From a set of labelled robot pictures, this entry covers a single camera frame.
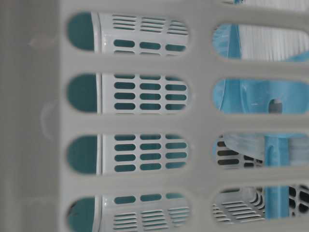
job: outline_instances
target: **white bristles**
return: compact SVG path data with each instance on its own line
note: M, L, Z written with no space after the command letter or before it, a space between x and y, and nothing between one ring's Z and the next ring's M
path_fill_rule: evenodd
M309 0L244 0L242 4L296 12L305 11ZM283 61L309 51L309 36L298 30L239 26L242 59Z

